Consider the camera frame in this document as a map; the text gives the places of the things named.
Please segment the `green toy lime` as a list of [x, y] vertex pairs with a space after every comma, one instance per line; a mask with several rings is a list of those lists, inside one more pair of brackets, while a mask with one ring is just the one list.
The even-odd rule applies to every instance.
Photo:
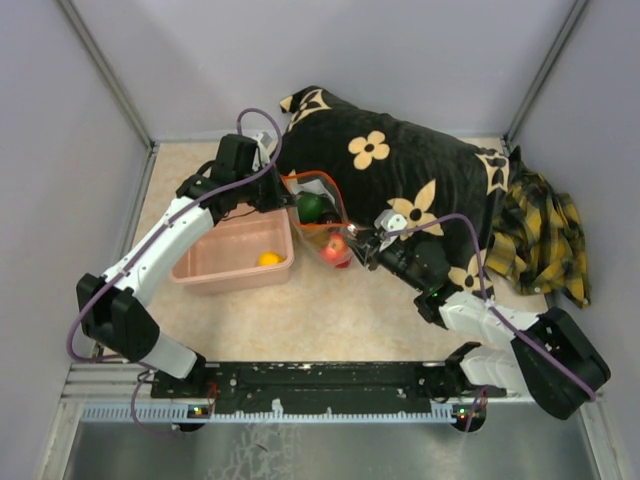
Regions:
[[303, 224], [316, 223], [324, 210], [323, 199], [320, 195], [305, 192], [297, 199], [297, 213]]

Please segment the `red yellow toy apple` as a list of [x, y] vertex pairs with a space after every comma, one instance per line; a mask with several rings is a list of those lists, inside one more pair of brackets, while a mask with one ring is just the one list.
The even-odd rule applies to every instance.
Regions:
[[349, 258], [349, 247], [339, 233], [330, 233], [326, 245], [320, 250], [325, 262], [331, 265]]

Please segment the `dark purple toy fruit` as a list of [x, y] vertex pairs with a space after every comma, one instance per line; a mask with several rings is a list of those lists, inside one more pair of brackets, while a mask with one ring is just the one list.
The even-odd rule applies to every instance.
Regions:
[[319, 223], [324, 225], [339, 225], [342, 223], [341, 216], [335, 211], [325, 211], [319, 218]]

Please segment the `clear zip bag red zipper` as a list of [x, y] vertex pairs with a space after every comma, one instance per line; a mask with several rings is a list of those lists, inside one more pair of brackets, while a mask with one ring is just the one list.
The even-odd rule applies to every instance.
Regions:
[[319, 170], [292, 170], [281, 179], [295, 200], [288, 215], [300, 244], [329, 268], [349, 267], [353, 253], [346, 239], [351, 223], [335, 181]]

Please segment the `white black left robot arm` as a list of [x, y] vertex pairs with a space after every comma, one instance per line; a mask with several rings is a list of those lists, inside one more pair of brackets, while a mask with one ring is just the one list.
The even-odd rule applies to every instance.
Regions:
[[121, 260], [78, 281], [82, 333], [171, 376], [184, 395], [201, 394], [208, 384], [204, 357], [162, 333], [147, 307], [178, 260], [238, 205], [258, 213], [293, 206], [275, 168], [277, 148], [265, 132], [225, 135], [215, 158], [181, 183], [162, 217]]

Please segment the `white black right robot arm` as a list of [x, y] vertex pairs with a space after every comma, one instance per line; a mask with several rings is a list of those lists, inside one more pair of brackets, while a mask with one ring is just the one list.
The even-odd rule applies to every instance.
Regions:
[[366, 268], [382, 267], [414, 288], [414, 304], [425, 321], [479, 338], [449, 358], [446, 380], [454, 393], [495, 387], [529, 396], [565, 420], [610, 380], [608, 364], [568, 312], [518, 311], [460, 289], [447, 276], [449, 263], [439, 243], [408, 247], [364, 232], [347, 244]]

